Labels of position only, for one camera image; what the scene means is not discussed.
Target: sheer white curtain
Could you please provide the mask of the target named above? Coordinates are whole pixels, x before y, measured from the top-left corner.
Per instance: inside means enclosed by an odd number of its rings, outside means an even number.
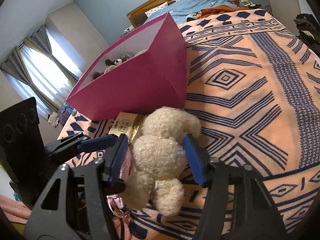
[[[70,57],[63,51],[58,43],[48,33],[50,44],[52,46],[52,54],[72,73],[80,77],[82,75],[76,64]],[[55,102],[58,106],[62,106],[67,96],[71,92],[73,86],[57,65],[47,56],[37,52],[27,46],[20,49],[21,57],[32,81],[48,98]],[[6,75],[11,85],[17,93],[23,98],[27,99],[35,97],[37,101],[38,114],[47,119],[51,114],[49,109],[42,103],[42,101],[35,95],[33,90],[18,81],[17,79]]]

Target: pink towel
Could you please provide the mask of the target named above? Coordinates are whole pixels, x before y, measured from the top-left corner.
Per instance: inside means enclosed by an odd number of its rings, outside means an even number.
[[[22,202],[0,195],[0,207],[7,218],[14,223],[26,224],[31,210]]]

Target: blue blanket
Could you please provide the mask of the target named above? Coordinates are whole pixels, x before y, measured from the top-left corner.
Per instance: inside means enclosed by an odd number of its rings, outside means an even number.
[[[228,5],[232,8],[237,8],[236,5],[229,3],[227,0],[180,0],[168,7],[156,11],[146,20],[146,22],[169,12],[175,23],[178,25],[185,23],[187,21],[187,16],[191,13],[197,13],[200,12],[201,9],[217,7],[219,5]]]

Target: pink box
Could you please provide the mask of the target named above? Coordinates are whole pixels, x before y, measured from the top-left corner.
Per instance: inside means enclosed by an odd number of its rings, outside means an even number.
[[[106,59],[145,49],[93,80],[93,72],[106,69]],[[67,102],[91,120],[116,118],[120,112],[148,114],[162,106],[182,108],[186,85],[186,43],[167,13],[107,48],[75,85]]]

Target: gold package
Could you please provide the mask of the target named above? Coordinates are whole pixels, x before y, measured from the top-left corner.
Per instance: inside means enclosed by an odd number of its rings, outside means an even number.
[[[146,115],[144,114],[120,112],[113,126],[111,127],[109,134],[120,136],[120,134],[124,133],[128,137],[129,144],[133,144],[134,141],[141,135],[140,128],[145,117]]]

